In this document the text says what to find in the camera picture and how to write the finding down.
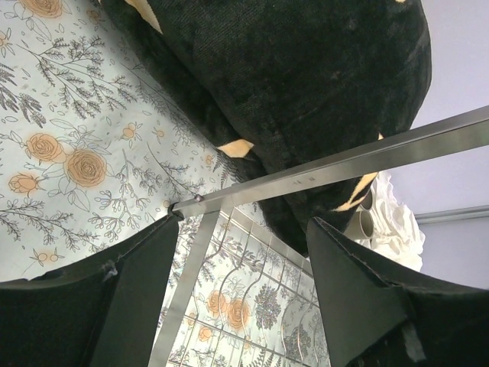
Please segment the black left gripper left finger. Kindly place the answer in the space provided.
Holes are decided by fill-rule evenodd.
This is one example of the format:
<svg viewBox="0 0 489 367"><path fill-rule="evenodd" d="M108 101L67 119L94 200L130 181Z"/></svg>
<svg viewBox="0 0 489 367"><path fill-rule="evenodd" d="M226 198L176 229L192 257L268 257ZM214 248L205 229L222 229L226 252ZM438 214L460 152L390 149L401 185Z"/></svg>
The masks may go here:
<svg viewBox="0 0 489 367"><path fill-rule="evenodd" d="M1 285L3 366L146 366L179 232L165 216L31 280Z"/></svg>

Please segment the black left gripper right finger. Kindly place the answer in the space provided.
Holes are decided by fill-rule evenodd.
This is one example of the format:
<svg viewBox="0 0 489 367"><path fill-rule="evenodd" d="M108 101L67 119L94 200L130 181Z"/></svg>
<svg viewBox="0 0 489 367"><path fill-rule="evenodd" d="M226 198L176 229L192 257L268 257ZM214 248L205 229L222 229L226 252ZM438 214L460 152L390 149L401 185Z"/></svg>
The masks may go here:
<svg viewBox="0 0 489 367"><path fill-rule="evenodd" d="M309 221L333 366L486 366L488 292L421 274Z"/></svg>

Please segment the olive beige mug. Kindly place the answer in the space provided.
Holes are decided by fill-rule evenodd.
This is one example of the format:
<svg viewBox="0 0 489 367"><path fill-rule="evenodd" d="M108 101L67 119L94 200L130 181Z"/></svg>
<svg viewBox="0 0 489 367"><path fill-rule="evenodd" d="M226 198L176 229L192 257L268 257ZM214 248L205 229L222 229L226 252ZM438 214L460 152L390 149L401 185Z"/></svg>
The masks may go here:
<svg viewBox="0 0 489 367"><path fill-rule="evenodd" d="M374 236L374 219L369 211L358 211L359 232L362 239L371 239Z"/></svg>

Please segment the stainless steel dish rack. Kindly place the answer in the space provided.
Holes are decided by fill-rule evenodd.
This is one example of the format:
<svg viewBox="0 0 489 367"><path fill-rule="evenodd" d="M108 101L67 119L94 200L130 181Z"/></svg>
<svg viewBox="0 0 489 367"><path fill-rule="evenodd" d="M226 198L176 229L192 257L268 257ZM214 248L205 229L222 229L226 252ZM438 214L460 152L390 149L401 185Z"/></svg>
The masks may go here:
<svg viewBox="0 0 489 367"><path fill-rule="evenodd" d="M337 183L361 174L480 148L487 143L488 110L482 107L175 204L172 208L175 215L180 218L200 216L201 223L181 274L180 284L154 344L150 364L166 362L169 358L213 230L223 209Z"/></svg>

